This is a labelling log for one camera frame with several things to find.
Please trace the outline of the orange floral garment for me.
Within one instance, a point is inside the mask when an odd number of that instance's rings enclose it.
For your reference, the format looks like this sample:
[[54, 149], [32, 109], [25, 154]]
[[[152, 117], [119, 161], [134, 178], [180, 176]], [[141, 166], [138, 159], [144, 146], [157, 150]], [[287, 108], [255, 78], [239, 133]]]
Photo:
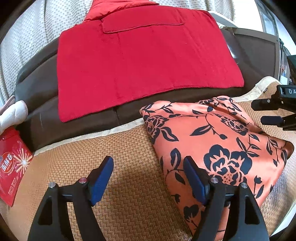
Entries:
[[224, 184], [248, 184], [262, 204], [279, 179], [293, 144], [266, 134], [232, 98], [196, 103], [157, 101], [140, 109], [165, 183], [185, 223], [194, 232], [204, 212], [184, 173], [191, 156]]

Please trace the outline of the brown wooden crib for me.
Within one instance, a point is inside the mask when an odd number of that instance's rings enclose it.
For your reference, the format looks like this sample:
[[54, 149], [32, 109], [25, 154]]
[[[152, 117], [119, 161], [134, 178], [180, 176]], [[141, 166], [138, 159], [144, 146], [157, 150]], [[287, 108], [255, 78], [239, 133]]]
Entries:
[[245, 87], [254, 87], [266, 76], [274, 77], [282, 84], [289, 84], [290, 67], [287, 57], [290, 52], [279, 37], [234, 27], [223, 27], [221, 32], [242, 73]]

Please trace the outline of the dark brown leather sofa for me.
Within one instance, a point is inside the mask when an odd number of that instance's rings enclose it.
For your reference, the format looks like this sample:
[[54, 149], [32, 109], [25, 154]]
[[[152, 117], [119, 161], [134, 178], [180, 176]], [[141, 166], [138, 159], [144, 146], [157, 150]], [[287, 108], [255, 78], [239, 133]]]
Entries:
[[158, 100], [196, 102], [220, 95], [238, 97], [255, 87], [173, 90], [63, 123], [58, 116], [57, 48], [57, 40], [52, 41], [23, 66], [17, 77], [14, 94], [17, 100], [26, 103], [29, 110], [27, 119], [17, 129], [31, 151], [134, 121], [140, 117], [142, 106]]

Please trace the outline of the red snack gift box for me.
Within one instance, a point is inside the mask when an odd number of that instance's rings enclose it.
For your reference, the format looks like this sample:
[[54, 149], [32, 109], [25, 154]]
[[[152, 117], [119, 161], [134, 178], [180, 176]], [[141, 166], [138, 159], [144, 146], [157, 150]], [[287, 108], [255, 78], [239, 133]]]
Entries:
[[1, 199], [11, 207], [33, 155], [13, 126], [1, 134], [0, 149]]

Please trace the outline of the red blanket on sofa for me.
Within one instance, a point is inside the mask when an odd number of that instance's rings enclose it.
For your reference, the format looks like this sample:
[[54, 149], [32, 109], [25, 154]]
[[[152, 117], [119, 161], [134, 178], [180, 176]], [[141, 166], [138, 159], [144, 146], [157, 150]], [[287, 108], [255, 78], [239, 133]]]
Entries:
[[64, 31], [57, 79], [62, 122], [174, 89], [244, 86], [214, 18], [171, 6], [123, 9]]

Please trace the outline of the beige dotted curtain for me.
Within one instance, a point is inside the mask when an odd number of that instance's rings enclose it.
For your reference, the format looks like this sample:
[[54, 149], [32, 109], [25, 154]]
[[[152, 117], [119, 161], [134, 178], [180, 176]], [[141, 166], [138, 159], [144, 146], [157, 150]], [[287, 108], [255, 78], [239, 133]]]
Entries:
[[92, 1], [35, 1], [1, 41], [1, 101], [14, 92], [20, 69], [61, 32], [80, 24]]

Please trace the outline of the red pillow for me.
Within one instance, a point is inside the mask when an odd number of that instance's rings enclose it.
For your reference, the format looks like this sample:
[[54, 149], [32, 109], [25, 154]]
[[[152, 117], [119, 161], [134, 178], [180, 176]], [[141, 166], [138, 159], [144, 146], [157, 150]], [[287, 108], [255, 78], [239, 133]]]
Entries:
[[87, 13], [84, 22], [100, 20], [105, 16], [123, 9], [134, 8], [138, 6], [159, 5], [154, 1], [140, 0], [95, 0]]

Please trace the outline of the window with dark frame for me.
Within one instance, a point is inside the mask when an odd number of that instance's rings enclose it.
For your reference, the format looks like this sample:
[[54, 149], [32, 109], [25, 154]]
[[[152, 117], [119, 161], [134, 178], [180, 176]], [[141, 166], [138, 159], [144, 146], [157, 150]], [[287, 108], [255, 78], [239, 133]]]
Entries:
[[255, 2], [259, 11], [263, 32], [279, 37], [276, 20], [271, 10], [262, 1], [256, 0]]

